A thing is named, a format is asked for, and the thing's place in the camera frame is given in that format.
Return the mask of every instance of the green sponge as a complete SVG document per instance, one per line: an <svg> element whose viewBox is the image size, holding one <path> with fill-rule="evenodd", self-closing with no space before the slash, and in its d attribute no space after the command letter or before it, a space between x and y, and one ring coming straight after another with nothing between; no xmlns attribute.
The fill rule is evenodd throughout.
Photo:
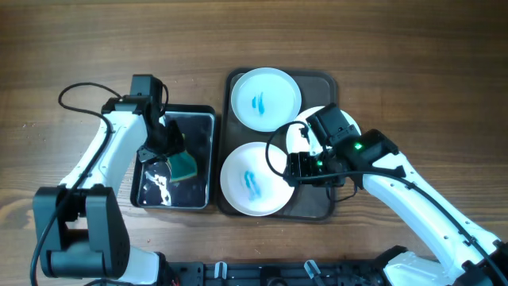
<svg viewBox="0 0 508 286"><path fill-rule="evenodd" d="M171 169L172 183L198 175L196 160L187 151L168 157L167 162Z"/></svg>

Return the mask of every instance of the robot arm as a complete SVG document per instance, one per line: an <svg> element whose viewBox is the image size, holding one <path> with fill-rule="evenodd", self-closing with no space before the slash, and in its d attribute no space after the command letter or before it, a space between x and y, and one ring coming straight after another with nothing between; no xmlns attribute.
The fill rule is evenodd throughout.
<svg viewBox="0 0 508 286"><path fill-rule="evenodd" d="M151 75L135 75L131 95L110 99L102 107L103 116L112 126L110 139L48 232L40 255L46 276L172 285L171 269L164 255L130 245L116 200L136 152L141 161L147 161L165 159L184 150L183 136L176 123L160 123L163 87ZM83 175L83 169L104 142L106 130L103 121L82 159L58 187L41 187L37 191L33 209L38 240L58 202ZM78 217L87 217L87 230L67 228L65 222Z"/></svg>
<svg viewBox="0 0 508 286"><path fill-rule="evenodd" d="M306 120L321 146L332 149L323 148L317 156L290 154L283 178L289 184L341 187L344 178L351 177L358 187L394 210L439 260L427 261L399 251L382 265L393 285L446 285L464 280L473 284L476 278L506 283L506 244L430 186L393 142L375 129L360 136L334 104ZM494 268L504 273L499 275Z"/></svg>
<svg viewBox="0 0 508 286"><path fill-rule="evenodd" d="M476 239L488 255L497 249L495 242L500 242L499 238L460 213L416 172L402 153L387 154L374 162L373 166L387 169L403 166L406 172L404 179L419 186L425 193L433 197ZM412 265L418 261L416 258L407 258L405 260L407 262L392 263L384 269L384 272L393 285L408 280L413 280L415 283L426 281L427 284L432 282L439 285L453 284L459 276L465 273L463 265L466 261L477 265L483 260L479 251L469 243L450 220L419 193L384 176L364 175L363 182L365 190L400 216L432 250L441 263L439 265L429 261L426 264L422 262L425 265Z"/></svg>

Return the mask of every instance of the wood grain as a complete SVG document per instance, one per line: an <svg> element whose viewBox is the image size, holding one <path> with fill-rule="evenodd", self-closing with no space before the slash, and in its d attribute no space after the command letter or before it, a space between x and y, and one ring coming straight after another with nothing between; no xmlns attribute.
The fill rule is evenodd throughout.
<svg viewBox="0 0 508 286"><path fill-rule="evenodd" d="M234 68L326 71L363 129L382 130L444 197L508 239L506 2L100 2L0 2L1 285L28 284L33 194L71 171L98 127L61 109L57 95L82 81L124 94L134 73L162 79L172 102L221 113ZM81 88L67 102L99 110L108 96ZM202 214L136 209L132 173L118 197L131 242L171 261L331 261L397 244L432 255L365 192L328 223L307 225L228 218L214 206Z"/></svg>

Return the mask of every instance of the white plate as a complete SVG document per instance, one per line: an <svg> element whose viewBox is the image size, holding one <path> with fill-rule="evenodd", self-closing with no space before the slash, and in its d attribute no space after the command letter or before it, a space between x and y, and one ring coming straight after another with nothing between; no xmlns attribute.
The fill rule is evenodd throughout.
<svg viewBox="0 0 508 286"><path fill-rule="evenodd" d="M302 94L294 79L275 68L247 72L231 94L231 107L238 120L260 132L275 131L293 121L301 106Z"/></svg>
<svg viewBox="0 0 508 286"><path fill-rule="evenodd" d="M295 121L301 121L307 123L306 119L312 115L318 112L321 108L324 106L316 106L311 107L308 110L303 111L301 114L299 114ZM358 124L356 124L355 120L347 113L345 113L343 110L342 114L346 117L346 120L348 120L349 124L353 124L358 131L360 132L360 127ZM298 153L298 152L310 152L310 155L317 155L321 152L323 152L323 148L321 145L319 145L318 139L316 138L316 135L314 135L314 132L312 132L311 129L309 129L309 143L307 143L307 140L302 137L302 134L300 133L300 129L303 128L301 124L294 124L292 126L289 126L287 129L287 135L286 135L286 148L288 153Z"/></svg>
<svg viewBox="0 0 508 286"><path fill-rule="evenodd" d="M232 151L222 165L222 193L231 206L246 215L273 214L293 195L294 188L268 167L264 156L266 145L262 142L242 145ZM286 153L270 145L268 156L275 170L283 172Z"/></svg>

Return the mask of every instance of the dark baking pan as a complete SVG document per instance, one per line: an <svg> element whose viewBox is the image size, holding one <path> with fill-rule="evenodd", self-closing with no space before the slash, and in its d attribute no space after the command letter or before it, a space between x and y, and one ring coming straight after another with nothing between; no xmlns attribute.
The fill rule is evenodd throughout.
<svg viewBox="0 0 508 286"><path fill-rule="evenodd" d="M142 164L136 158L131 204L135 207L201 210L210 201L215 182L218 123L210 106L169 104L166 116L176 120L185 137L186 152L179 154L173 164L195 162L197 170L191 178L176 180L171 163Z"/></svg>
<svg viewBox="0 0 508 286"><path fill-rule="evenodd" d="M244 126L233 113L231 107L231 90L237 80L253 68L238 68L232 71L226 82L224 92L224 106L221 119L221 139L217 155L217 175L220 177L222 165L227 156L237 147L249 142L266 142L271 133L261 133ZM314 106L325 106L331 102L338 102L338 86L335 80L322 71L284 70L298 84L302 93L301 111ZM275 136L273 145L286 152L286 132ZM225 215L247 216L234 209L222 194L219 179L216 186L216 204ZM330 192L331 200L335 199L335 191ZM326 196L326 189L302 185L294 190L290 201L280 211L270 214L269 218L285 218L304 221L322 221L328 218L335 209L335 203Z"/></svg>

